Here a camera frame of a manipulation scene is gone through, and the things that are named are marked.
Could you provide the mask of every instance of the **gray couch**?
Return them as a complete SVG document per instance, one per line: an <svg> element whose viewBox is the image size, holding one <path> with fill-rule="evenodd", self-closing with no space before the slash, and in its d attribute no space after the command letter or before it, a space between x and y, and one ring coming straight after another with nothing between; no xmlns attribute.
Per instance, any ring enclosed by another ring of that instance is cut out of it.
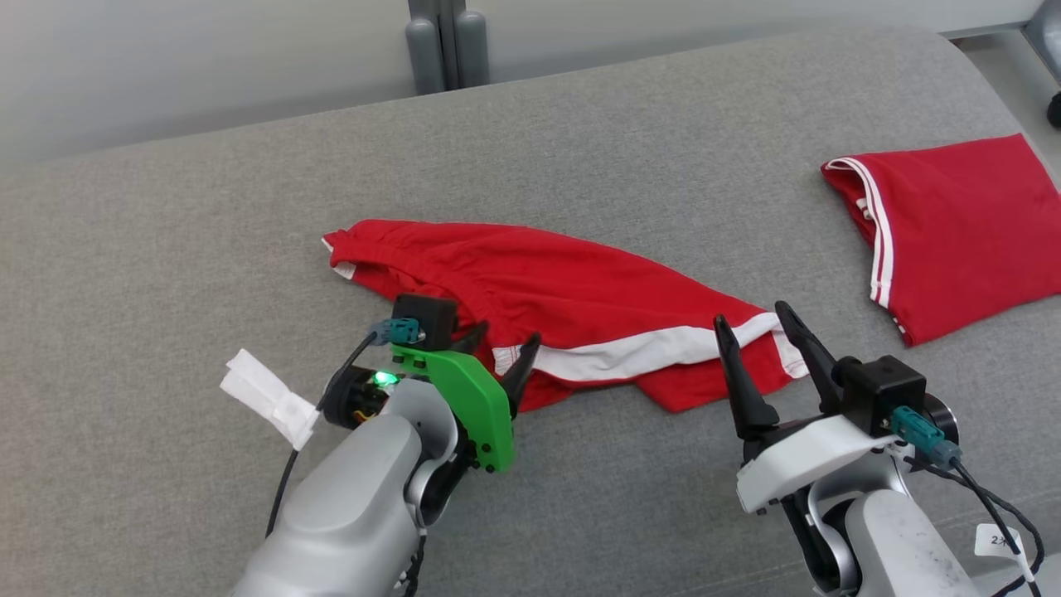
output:
<svg viewBox="0 0 1061 597"><path fill-rule="evenodd" d="M224 595L290 446L219 389L246 348L315 397L380 297L320 234L363 217L526 224L744 300L837 355L894 354L955 409L967 462L1057 549L1057 298L915 350L867 297L870 248L818 165L1019 130L936 35L849 28L128 146L0 176L0 595ZM368 363L382 365L378 351ZM811 382L769 397L815 412ZM421 595L810 595L784 516L745 514L725 403L632 387L517 420L428 541ZM305 477L344 437L318 432ZM918 502L970 572L974 496Z"/></svg>

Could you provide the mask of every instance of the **black wire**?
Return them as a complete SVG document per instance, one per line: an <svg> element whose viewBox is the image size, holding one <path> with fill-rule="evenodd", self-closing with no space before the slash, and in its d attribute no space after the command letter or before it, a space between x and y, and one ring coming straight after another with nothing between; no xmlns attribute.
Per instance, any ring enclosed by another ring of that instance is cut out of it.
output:
<svg viewBox="0 0 1061 597"><path fill-rule="evenodd" d="M376 336L377 334L375 332L369 332L368 336L361 341L361 345L358 345L358 348L354 349L353 352L350 353L350 356L346 358L346 362L343 363L343 367L335 370L331 380L328 381L328 386L325 387L325 392L320 394L320 400L317 401L318 411L325 404L325 397L327 397L332 391L332 388L335 387L335 383L338 382L343 372L353 365L353 362L361 356L361 353L365 352L365 349L372 344L372 340L376 340ZM273 528L276 526L276 517L280 514L280 503L283 502L283 491L288 488L288 479L291 477L291 470L295 468L295 460L298 460L297 450L291 451L291 456L288 457L288 466L283 468L283 475L280 476L280 485L276 488L276 497L273 498L273 510L268 515L268 526L265 527L266 538L273 534Z"/></svg>
<svg viewBox="0 0 1061 597"><path fill-rule="evenodd" d="M320 400L317 401L317 410L320 410L320 407L324 405L325 402L325 397L327 397L329 392L331 392L332 388L335 387L335 384L338 382L338 379L343 376L343 372L350 369L350 366L353 365L353 362L355 362L358 357L361 356L361 353L364 353L365 349L367 349L368 346L372 344L372 340L376 340L376 336L377 334L375 332L369 332L368 336L366 336L365 339L361 341L361 345L358 345L358 348L354 349L353 352L350 353L350 356L346 358L346 362L343 364L343 367L335 370L335 373L332 374L332 379L328 381L328 386L325 386L325 393L320 394Z"/></svg>
<svg viewBox="0 0 1061 597"><path fill-rule="evenodd" d="M961 478L964 479L967 484L969 484L969 489L973 490L973 493L975 493L976 497L979 498L984 508L987 508L988 514L990 514L991 520L995 522L995 525L998 527L998 532L1002 533L1002 538L1006 541L1006 545L1009 546L1009 549L1014 556L1020 556L1021 548L1017 547L1016 542L1013 541L1013 535L1009 532L1009 527L1006 526L1006 521L1002 520L1002 515L998 514L998 510L994 507L994 504L991 504L991 501L988 499L988 496L984 493L984 488L981 488L979 484L973 479L973 476L966 470L966 466L962 464L957 458L951 459L951 467L954 467L954 470L961 475Z"/></svg>
<svg viewBox="0 0 1061 597"><path fill-rule="evenodd" d="M280 485L276 488L276 497L273 498L273 511L268 514L268 526L265 527L265 537L273 534L273 527L276 526L276 517L280 513L280 502L283 501L283 489L288 487L288 477L291 477L291 470L295 468L295 460L298 459L298 451L291 451L288 457L288 466L283 468L283 475L280 476Z"/></svg>
<svg viewBox="0 0 1061 597"><path fill-rule="evenodd" d="M420 586L420 566L423 565L423 544L427 542L428 535L421 534L420 546L416 548L416 556L413 557L413 565L405 573L407 584L405 584L404 597L413 597L416 595L416 590Z"/></svg>
<svg viewBox="0 0 1061 597"><path fill-rule="evenodd" d="M969 484L963 478L957 475L952 475L950 473L946 473L945 471L940 471L935 466L928 462L916 458L910 458L908 456L903 458L903 461L912 464L915 467L914 469L915 471L919 470L925 471L927 473L936 475L941 479L954 481L966 489L972 489L969 487ZM1036 559L1031 562L1031 574L1033 575L1039 574L1039 568L1040 566L1043 565L1043 560L1046 558L1046 549L1043 547L1043 538L1041 534L1039 534L1039 529L1037 529L1036 525L1031 524L1031 521L1029 521L1028 517L1025 516L1020 510L1017 510L1016 507L1013 506L1012 504L1006 502L1005 499L1002 499L997 495L991 493L991 491L989 490L980 488L980 491L982 491L984 494L987 495L991 502L997 504L999 508L1012 514L1017 520L1017 522L1021 523L1021 526L1023 526L1025 529L1028 530L1028 532L1031 533L1031 539L1034 541L1036 545ZM1024 582L1025 582L1024 576L1022 575L1012 582L1010 582L1009 584L1007 584L1006 586L999 589L998 592L992 595L992 597L1002 597L1007 593L1015 591L1016 589L1020 589L1020 586L1024 584ZM1039 587L1036 586L1036 583L1030 583L1030 584L1031 584L1032 595L1036 595L1039 591Z"/></svg>

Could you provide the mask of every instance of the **white tape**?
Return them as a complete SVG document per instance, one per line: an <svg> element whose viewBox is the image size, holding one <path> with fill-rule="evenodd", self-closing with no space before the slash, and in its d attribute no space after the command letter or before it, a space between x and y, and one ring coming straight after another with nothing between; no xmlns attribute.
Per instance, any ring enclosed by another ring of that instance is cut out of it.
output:
<svg viewBox="0 0 1061 597"><path fill-rule="evenodd" d="M1010 549L1006 543L1006 539L1002 535L1002 531L998 530L998 525L990 523L976 526L976 545L973 548L973 552L977 556L991 556L1014 560L1021 566L1024 580L1034 582L1036 577L1031 574L1031 567L1028 566L1028 555L1024 551L1024 544L1021 542L1021 532L1013 527L1006 528L1013 535L1013 543L1021 550L1020 556L1013 554L1013 550Z"/></svg>
<svg viewBox="0 0 1061 597"><path fill-rule="evenodd" d="M302 450L320 417L317 409L243 349L228 362L228 369L221 389L272 423L292 447Z"/></svg>

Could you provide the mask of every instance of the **white fabric strip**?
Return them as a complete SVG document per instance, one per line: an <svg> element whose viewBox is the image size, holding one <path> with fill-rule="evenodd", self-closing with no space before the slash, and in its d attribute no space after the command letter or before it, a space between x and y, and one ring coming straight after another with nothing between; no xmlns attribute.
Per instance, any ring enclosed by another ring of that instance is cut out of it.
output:
<svg viewBox="0 0 1061 597"><path fill-rule="evenodd" d="M335 251L335 249L332 248L332 245L328 244L327 240L320 239L320 242L325 243L325 246L328 247L328 252ZM358 265L349 261L340 261L338 264L332 267L332 269L335 269L336 274L345 277L346 279L353 279L353 273L358 270Z"/></svg>
<svg viewBox="0 0 1061 597"><path fill-rule="evenodd" d="M869 297L884 309L888 309L891 296L891 275L894 270L895 254L894 243L891 238L891 226L888 223L888 213L884 209L884 198L881 190L876 186L876 180L870 174L866 164L851 157L840 157L830 161L825 168L830 170L851 170L858 174L863 180L866 191L866 209L869 218L876 223L876 232L873 235L873 268L870 277Z"/></svg>
<svg viewBox="0 0 1061 597"><path fill-rule="evenodd" d="M741 347L747 347L765 334L772 334L785 372L794 379L806 375L803 357L785 338L776 314L760 314L733 329ZM498 375L504 375L519 354L519 347L493 349ZM574 349L543 346L538 350L534 368L569 382L606 382L629 380L673 365L693 365L717 358L718 345L713 330L682 326Z"/></svg>
<svg viewBox="0 0 1061 597"><path fill-rule="evenodd" d="M320 412L243 349L228 362L228 369L221 389L272 423L292 447L302 450Z"/></svg>

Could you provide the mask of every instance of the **white trim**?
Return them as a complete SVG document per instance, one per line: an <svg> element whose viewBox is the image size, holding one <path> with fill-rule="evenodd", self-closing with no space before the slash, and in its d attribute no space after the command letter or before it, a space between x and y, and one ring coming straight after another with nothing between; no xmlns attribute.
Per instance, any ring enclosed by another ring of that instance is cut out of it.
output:
<svg viewBox="0 0 1061 597"><path fill-rule="evenodd" d="M325 246L328 247L328 252L335 251L335 249L332 248L332 245L328 244L327 240L320 239L320 242L325 243ZM335 264L334 267L332 267L332 269L334 269L336 274L345 277L346 279L352 280L353 273L358 270L358 265L355 263L351 263L350 261L340 261L338 263Z"/></svg>
<svg viewBox="0 0 1061 597"><path fill-rule="evenodd" d="M866 191L869 217L876 223L873 235L873 268L870 277L869 297L884 309L888 309L891 296L891 276L895 266L894 242L891 238L891 225L888 213L884 209L884 197L876 180L865 163L853 157L839 157L825 164L830 170L851 170L858 174Z"/></svg>
<svg viewBox="0 0 1061 597"><path fill-rule="evenodd" d="M760 314L733 329L741 347L766 334L773 337L785 373L793 379L806 375L803 357L785 338L776 314ZM494 371L504 375L518 358L519 347L493 349ZM713 330L681 326L574 349L543 346L538 349L534 368L569 382L608 382L716 358L718 345Z"/></svg>

